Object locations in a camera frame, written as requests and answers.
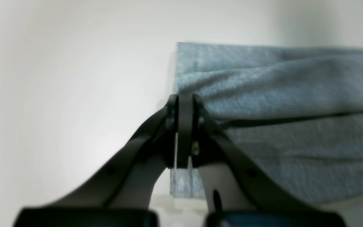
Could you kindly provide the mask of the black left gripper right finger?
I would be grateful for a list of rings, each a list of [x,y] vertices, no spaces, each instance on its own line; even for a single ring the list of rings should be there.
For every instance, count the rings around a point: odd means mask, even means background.
[[[343,218],[300,201],[239,149],[193,95],[199,153],[193,157],[210,213],[205,227],[345,227]]]

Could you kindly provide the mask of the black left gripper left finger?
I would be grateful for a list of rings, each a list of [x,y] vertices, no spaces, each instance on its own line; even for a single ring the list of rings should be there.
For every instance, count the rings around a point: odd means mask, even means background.
[[[193,143],[193,96],[171,95],[126,145],[80,187],[39,208],[24,208],[15,227],[157,227],[149,211],[166,168],[186,168]]]

